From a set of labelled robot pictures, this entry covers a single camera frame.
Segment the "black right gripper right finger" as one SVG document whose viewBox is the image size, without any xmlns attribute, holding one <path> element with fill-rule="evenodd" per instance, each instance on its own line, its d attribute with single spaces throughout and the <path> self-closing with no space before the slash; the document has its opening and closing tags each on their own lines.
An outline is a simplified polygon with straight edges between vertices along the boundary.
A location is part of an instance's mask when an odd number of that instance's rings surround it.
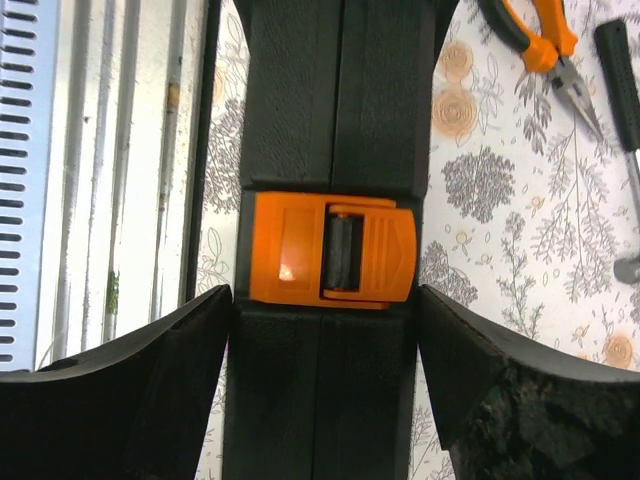
<svg viewBox="0 0 640 480">
<path fill-rule="evenodd" d="M 639 375 L 586 361 L 420 289 L 418 343 L 459 479 L 636 479 Z"/>
</svg>

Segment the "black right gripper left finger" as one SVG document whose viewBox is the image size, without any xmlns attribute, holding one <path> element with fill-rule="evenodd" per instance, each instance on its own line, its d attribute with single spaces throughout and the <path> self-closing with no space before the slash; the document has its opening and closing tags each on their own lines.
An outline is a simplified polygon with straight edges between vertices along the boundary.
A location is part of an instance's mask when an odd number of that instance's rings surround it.
<svg viewBox="0 0 640 480">
<path fill-rule="evenodd" d="M 232 318 L 222 285 L 99 347 L 2 373 L 2 478 L 194 478 Z"/>
</svg>

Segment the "black plastic tool case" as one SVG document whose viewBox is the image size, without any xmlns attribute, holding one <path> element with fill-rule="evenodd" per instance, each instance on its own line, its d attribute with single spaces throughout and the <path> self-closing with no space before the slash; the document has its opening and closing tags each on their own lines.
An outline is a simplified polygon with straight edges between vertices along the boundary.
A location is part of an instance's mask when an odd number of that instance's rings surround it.
<svg viewBox="0 0 640 480">
<path fill-rule="evenodd" d="M 453 1 L 240 1 L 226 479 L 408 475 L 432 78 Z"/>
</svg>

